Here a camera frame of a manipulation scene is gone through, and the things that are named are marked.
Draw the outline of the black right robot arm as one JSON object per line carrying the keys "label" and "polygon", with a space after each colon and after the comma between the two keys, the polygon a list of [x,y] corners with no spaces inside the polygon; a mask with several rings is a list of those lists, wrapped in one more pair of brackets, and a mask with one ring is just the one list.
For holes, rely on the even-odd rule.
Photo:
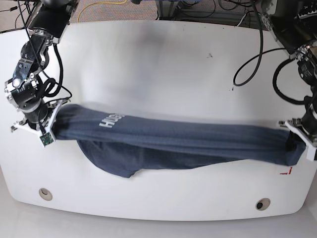
{"label": "black right robot arm", "polygon": [[[55,97],[62,88],[63,66],[57,45],[77,6],[76,0],[35,0],[33,7],[26,7],[29,15],[22,23],[28,41],[21,49],[20,60],[12,78],[5,83],[4,92],[7,100],[25,115],[32,129],[44,130],[51,113],[44,98]],[[59,63],[59,79],[48,76],[42,81],[39,74],[49,64],[50,46]]]}

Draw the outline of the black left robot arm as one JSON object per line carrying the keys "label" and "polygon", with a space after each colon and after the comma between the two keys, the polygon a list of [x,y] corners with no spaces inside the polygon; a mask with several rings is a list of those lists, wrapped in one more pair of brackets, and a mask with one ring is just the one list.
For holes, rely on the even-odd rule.
{"label": "black left robot arm", "polygon": [[[300,119],[283,121],[293,134],[302,139],[308,151],[317,151],[317,2],[315,0],[263,0],[261,18],[275,41],[289,58],[275,70],[272,85],[275,93],[293,105],[303,105]],[[309,85],[311,96],[298,101],[284,95],[277,86],[280,71],[297,61],[300,78]]]}

